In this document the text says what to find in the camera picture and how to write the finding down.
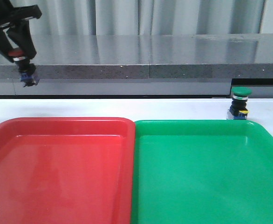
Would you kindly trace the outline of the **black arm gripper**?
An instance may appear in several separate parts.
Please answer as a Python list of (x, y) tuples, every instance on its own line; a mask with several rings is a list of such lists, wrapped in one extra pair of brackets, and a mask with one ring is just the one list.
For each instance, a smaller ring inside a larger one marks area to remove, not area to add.
[[(28, 58), (36, 56), (28, 20), (39, 19), (41, 16), (42, 12), (38, 5), (14, 7), (9, 0), (0, 0), (0, 54), (9, 62), (14, 63), (13, 57), (9, 55), (14, 49), (9, 38)], [(2, 29), (8, 27), (10, 23), (12, 24), (7, 31)]]

